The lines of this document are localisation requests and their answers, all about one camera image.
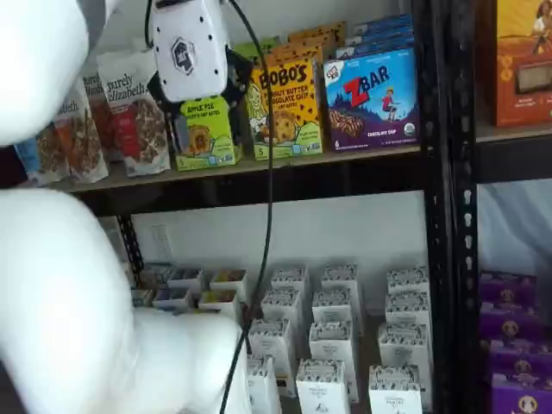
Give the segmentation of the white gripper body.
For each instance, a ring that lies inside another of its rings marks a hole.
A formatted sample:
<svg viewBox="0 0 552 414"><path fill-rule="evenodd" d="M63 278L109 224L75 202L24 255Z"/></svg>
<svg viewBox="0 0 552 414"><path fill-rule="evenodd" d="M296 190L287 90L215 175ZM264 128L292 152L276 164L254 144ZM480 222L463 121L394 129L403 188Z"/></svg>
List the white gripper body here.
<svg viewBox="0 0 552 414"><path fill-rule="evenodd" d="M151 29L160 87L180 103L227 86L229 37L219 1L154 1Z"/></svg>

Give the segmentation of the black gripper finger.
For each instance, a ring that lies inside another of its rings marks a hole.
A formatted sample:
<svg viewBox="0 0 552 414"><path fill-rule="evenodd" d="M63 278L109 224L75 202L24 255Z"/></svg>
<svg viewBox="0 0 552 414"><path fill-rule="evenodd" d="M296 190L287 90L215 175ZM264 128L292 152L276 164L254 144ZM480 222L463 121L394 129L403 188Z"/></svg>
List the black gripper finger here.
<svg viewBox="0 0 552 414"><path fill-rule="evenodd" d="M161 88L160 76L157 72L149 80L148 91L163 112L168 137L172 143L174 152L184 152L189 143L189 135L186 119L182 115L179 103L171 103L167 100Z"/></svg>
<svg viewBox="0 0 552 414"><path fill-rule="evenodd" d="M247 95L248 85L254 65L233 49L225 49L228 64L228 80L222 97L229 106L229 125L236 146L242 144L242 102Z"/></svg>

